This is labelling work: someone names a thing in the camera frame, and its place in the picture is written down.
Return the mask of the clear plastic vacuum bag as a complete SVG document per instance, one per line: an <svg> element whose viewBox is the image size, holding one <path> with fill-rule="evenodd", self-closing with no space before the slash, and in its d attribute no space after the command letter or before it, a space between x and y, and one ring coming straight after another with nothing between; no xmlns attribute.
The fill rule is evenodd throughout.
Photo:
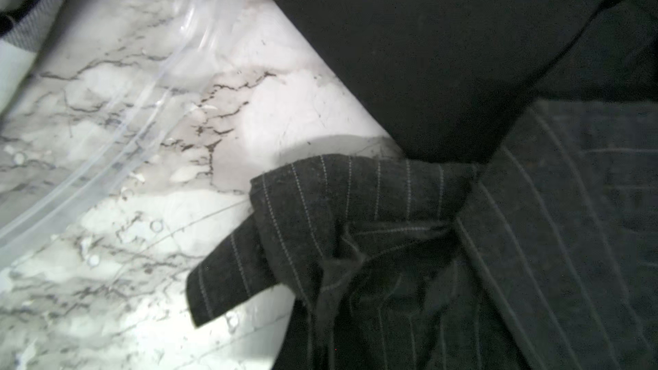
<svg viewBox="0 0 658 370"><path fill-rule="evenodd" d="M66 0L1 110L1 265L155 151L224 60L243 0Z"/></svg>

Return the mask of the dark striped shirt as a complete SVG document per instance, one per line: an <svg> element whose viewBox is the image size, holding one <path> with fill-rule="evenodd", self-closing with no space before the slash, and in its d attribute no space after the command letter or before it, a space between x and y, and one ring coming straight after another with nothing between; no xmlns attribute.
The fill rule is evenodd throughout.
<svg viewBox="0 0 658 370"><path fill-rule="evenodd" d="M277 284L277 369L654 369L657 105L540 100L489 163L326 155L252 181L195 325Z"/></svg>

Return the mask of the black white plaid shirt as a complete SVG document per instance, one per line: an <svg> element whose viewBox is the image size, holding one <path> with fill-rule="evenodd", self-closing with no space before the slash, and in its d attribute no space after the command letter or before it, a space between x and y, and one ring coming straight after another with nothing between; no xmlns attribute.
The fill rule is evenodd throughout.
<svg viewBox="0 0 658 370"><path fill-rule="evenodd" d="M1 0L1 110L31 70L66 0Z"/></svg>

